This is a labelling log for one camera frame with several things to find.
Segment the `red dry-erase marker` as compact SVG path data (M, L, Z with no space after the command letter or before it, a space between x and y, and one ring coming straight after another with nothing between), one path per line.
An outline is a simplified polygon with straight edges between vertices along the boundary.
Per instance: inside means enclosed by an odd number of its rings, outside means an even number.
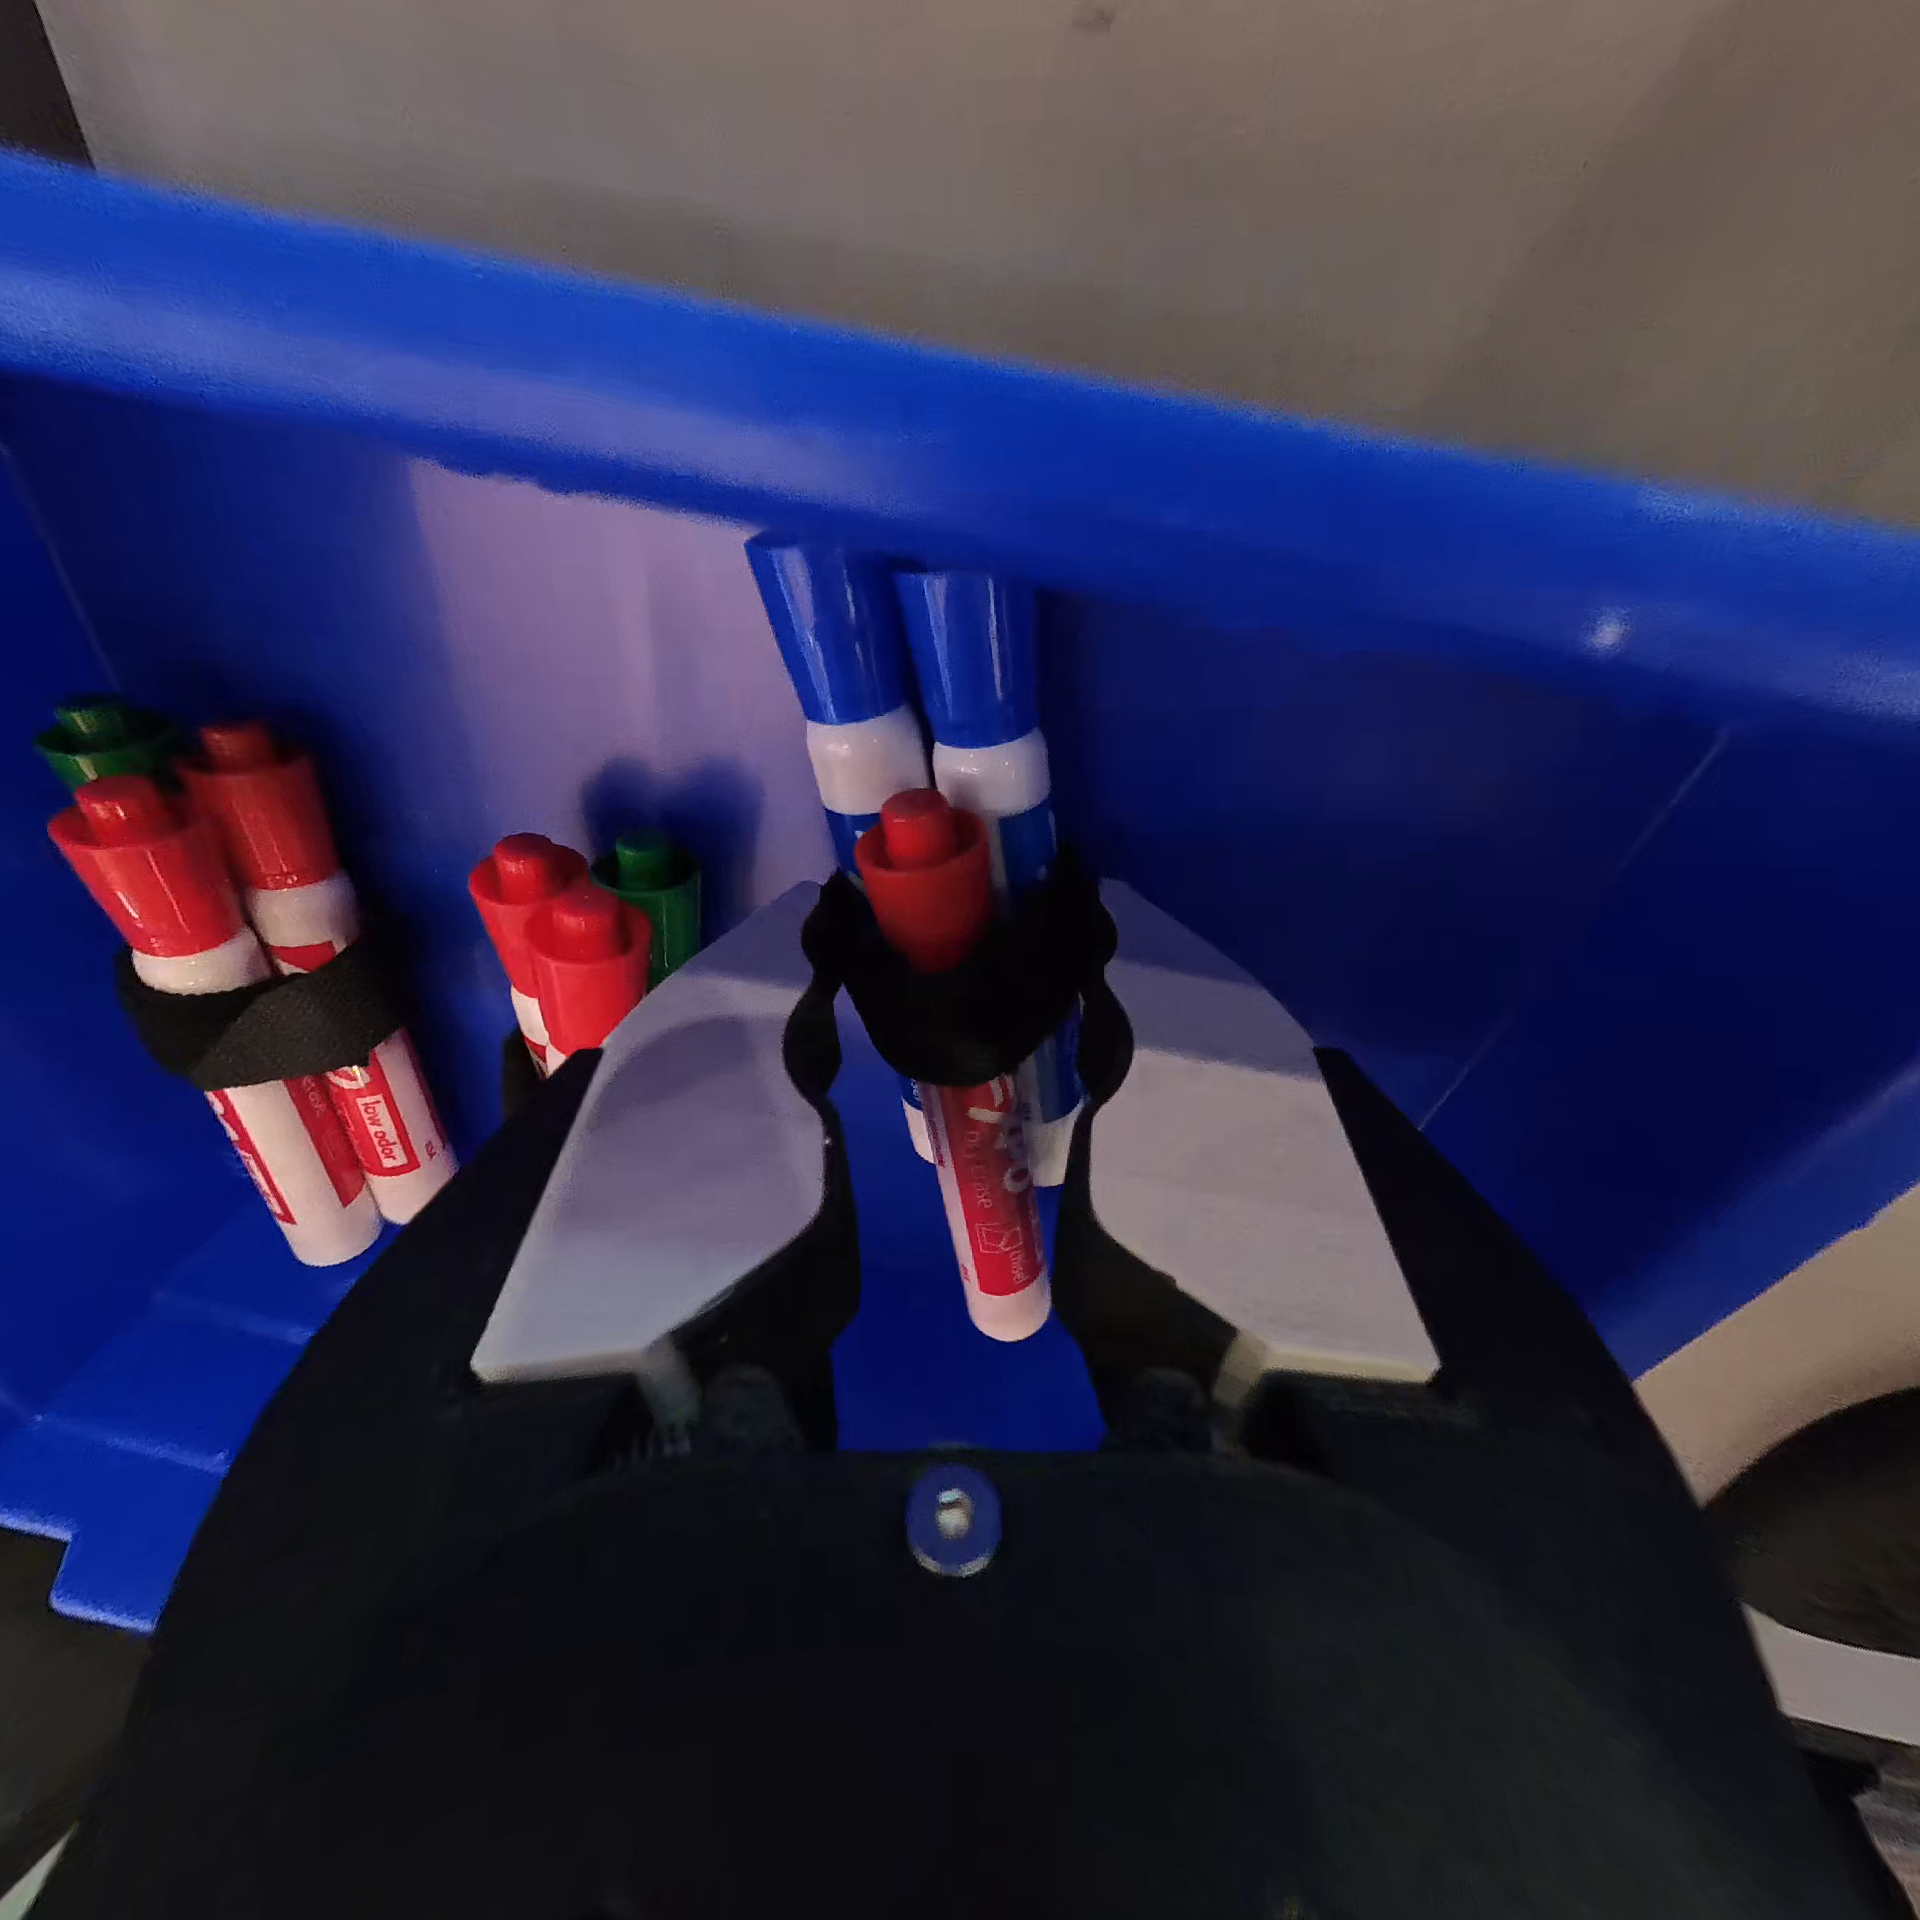
M80 786L48 834L123 936L135 982L165 1004L277 982L209 828L155 779ZM345 1265L377 1242L375 1197L318 1076L246 1068L203 1096L303 1265Z
M986 825L933 786L906 789L856 843L880 937L917 986L949 980L992 921ZM1049 1316L1049 1270L1015 1073L912 1074L971 1325L997 1342Z
M549 1076L554 1052L535 976L529 925L538 909L591 873L587 858L542 832L510 832L477 861L469 897L506 971L519 1046L535 1076Z
M254 936L290 980L280 1030L322 1066L331 1107L391 1225L411 1224L457 1171L416 1044L365 940L313 760L265 722L209 725L179 764L222 843Z
M649 990L654 925L598 880L577 880L529 918L549 1052L600 1049Z

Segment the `dark rounded object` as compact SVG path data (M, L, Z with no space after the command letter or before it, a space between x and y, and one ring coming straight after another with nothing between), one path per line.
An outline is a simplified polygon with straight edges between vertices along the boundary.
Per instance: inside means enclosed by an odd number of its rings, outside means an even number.
M1919 1656L1919 1389L1840 1408L1737 1474L1707 1518L1741 1597L1777 1626Z

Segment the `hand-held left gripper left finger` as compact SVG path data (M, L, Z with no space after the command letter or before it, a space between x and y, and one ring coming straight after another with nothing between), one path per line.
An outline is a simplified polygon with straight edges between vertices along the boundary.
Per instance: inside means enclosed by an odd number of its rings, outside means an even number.
M757 1369L803 1444L837 1451L861 1251L837 988L803 948L822 892L741 921L600 1049L473 1347L480 1386L622 1379L659 1430L686 1430Z

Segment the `blue plastic bin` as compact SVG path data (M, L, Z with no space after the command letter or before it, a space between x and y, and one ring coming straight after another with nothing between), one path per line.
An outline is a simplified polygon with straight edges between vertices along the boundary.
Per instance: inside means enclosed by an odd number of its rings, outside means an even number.
M275 217L6 154L6 1548L151 1627L303 1270L113 992L38 733L309 747L469 1158L507 832L832 868L749 540L1043 588L1065 843L1681 1353L1915 1186L1915 540Z

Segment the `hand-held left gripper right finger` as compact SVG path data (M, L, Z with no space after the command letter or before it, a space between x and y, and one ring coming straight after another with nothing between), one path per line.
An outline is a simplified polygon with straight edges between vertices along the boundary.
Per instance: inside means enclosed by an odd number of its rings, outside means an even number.
M1151 1373L1225 1426L1273 1377L1430 1388L1434 1342L1303 1027L1139 889L1102 880L1097 904L1051 1299L1099 1410Z

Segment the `green dry-erase marker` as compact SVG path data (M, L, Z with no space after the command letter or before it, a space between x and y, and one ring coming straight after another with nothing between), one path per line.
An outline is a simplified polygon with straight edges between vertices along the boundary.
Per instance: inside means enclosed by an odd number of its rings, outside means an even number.
M174 785L177 760L186 749L171 717L118 692L62 702L33 746L66 796L106 778Z
M649 921L649 992L704 948L704 872L670 834L621 832L592 861L592 878Z

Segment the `blue dry-erase marker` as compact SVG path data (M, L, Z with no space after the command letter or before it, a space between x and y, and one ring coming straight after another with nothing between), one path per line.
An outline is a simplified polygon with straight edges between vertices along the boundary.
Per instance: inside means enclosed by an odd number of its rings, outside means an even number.
M931 786L891 569L841 544L781 533L750 537L745 553L801 700L837 868L862 884L857 841L883 804Z
M1027 584L959 569L898 571L897 596L933 781L989 825L992 889L1010 916L1061 846L1041 731L1039 596Z

